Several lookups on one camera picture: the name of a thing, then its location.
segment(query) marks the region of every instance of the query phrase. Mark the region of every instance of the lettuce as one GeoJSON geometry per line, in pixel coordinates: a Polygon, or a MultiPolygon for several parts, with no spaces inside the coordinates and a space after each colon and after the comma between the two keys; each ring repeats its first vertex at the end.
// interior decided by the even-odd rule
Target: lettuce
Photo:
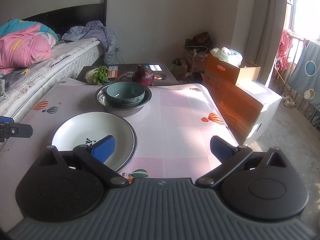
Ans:
{"type": "Polygon", "coordinates": [[[90,85],[105,85],[110,83],[108,80],[108,67],[100,66],[87,72],[85,78],[90,85]]]}

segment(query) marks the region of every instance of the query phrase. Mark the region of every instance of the window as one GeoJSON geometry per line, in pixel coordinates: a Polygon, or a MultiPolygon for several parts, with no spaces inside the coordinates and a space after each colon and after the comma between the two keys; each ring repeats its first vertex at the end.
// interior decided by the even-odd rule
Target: window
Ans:
{"type": "Polygon", "coordinates": [[[306,39],[320,39],[320,0],[296,0],[293,31],[306,39]]]}

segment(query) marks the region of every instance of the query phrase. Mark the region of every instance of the table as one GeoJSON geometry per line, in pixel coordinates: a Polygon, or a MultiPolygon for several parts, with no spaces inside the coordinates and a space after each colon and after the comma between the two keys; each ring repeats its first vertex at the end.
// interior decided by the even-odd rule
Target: table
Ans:
{"type": "MultiPolygon", "coordinates": [[[[6,214],[0,216],[2,229],[7,231],[22,219],[14,197],[16,187],[34,160],[51,144],[60,125],[78,114],[103,112],[94,98],[99,88],[63,78],[21,122],[33,127],[31,138],[7,141],[0,154],[0,214],[6,214]]],[[[125,117],[137,134],[138,147],[121,175],[130,177],[135,170],[144,169],[149,178],[195,181],[220,165],[210,151],[213,135],[237,145],[204,86],[185,84],[150,90],[149,103],[137,114],[125,117]],[[220,122],[210,120],[213,113],[220,116],[220,122]]]]}
{"type": "MultiPolygon", "coordinates": [[[[154,71],[155,73],[155,79],[153,81],[153,84],[155,86],[173,86],[173,85],[179,85],[178,81],[175,79],[175,77],[172,75],[172,73],[169,71],[169,69],[166,67],[165,64],[145,64],[141,63],[145,68],[148,69],[155,69],[153,66],[159,66],[157,69],[161,69],[159,71],[154,71]]],[[[138,64],[113,64],[113,65],[107,65],[108,67],[117,68],[116,77],[109,78],[111,82],[118,82],[118,81],[132,81],[131,77],[132,74],[137,70],[138,64]]],[[[94,68],[99,67],[98,64],[93,64],[92,66],[84,66],[81,72],[79,73],[78,77],[76,78],[79,81],[87,82],[85,79],[86,73],[94,68]]]]}

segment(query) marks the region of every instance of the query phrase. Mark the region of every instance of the white wall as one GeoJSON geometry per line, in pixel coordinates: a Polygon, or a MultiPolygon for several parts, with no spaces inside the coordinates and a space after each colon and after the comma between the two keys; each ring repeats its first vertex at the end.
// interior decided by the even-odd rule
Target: white wall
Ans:
{"type": "Polygon", "coordinates": [[[210,0],[209,32],[215,47],[231,48],[239,0],[210,0]]]}
{"type": "Polygon", "coordinates": [[[231,41],[231,48],[243,56],[247,48],[251,30],[255,0],[239,0],[235,28],[231,41]]]}
{"type": "MultiPolygon", "coordinates": [[[[9,18],[102,1],[0,0],[0,25],[9,18]]],[[[209,31],[215,47],[244,55],[253,6],[254,0],[108,0],[107,26],[118,32],[117,43],[126,63],[169,66],[180,56],[176,42],[184,44],[186,38],[203,31],[209,31]]]]}
{"type": "MultiPolygon", "coordinates": [[[[0,25],[69,6],[103,0],[0,0],[0,25]]],[[[118,32],[126,63],[164,62],[176,56],[176,42],[207,31],[208,0],[108,0],[107,26],[118,32]]]]}

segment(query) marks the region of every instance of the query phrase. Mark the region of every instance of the screw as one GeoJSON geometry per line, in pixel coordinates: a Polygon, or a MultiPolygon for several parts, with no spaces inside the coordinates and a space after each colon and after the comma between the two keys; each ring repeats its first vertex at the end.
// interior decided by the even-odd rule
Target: screw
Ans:
{"type": "Polygon", "coordinates": [[[209,177],[203,177],[199,179],[199,183],[202,185],[212,185],[214,183],[214,179],[209,177]]]}
{"type": "Polygon", "coordinates": [[[110,180],[110,182],[114,185],[123,185],[127,182],[127,179],[124,177],[114,177],[110,180]]]}

